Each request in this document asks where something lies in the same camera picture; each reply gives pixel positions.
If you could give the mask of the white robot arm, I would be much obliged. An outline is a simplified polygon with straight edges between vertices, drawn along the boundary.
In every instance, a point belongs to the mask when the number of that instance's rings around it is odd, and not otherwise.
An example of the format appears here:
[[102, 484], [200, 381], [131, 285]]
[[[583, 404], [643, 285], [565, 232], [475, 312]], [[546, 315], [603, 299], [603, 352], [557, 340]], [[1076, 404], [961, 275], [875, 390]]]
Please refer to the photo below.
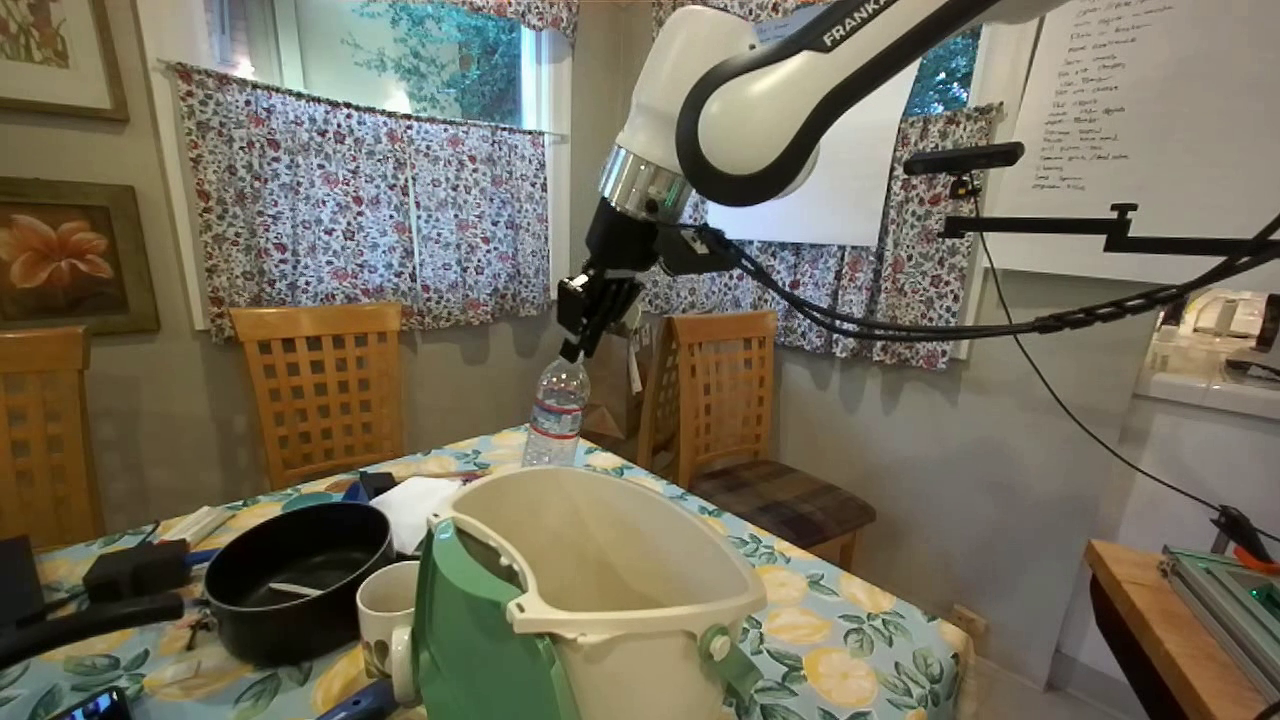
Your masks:
[[790, 191], [824, 134], [938, 42], [1023, 24], [1062, 0], [828, 0], [779, 42], [723, 7], [689, 5], [664, 24], [603, 160], [586, 260], [557, 285], [558, 357], [596, 352], [659, 260], [689, 198], [753, 209]]

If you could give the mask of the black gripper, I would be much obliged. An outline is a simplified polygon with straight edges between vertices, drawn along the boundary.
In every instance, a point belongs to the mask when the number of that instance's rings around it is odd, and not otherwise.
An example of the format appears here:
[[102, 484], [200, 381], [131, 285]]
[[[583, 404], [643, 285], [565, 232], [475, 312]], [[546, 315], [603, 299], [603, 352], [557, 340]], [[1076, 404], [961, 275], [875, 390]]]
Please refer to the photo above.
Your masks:
[[586, 225], [586, 260], [557, 285], [558, 359], [586, 363], [614, 322], [641, 295], [641, 275], [655, 263], [655, 225], [596, 203]]

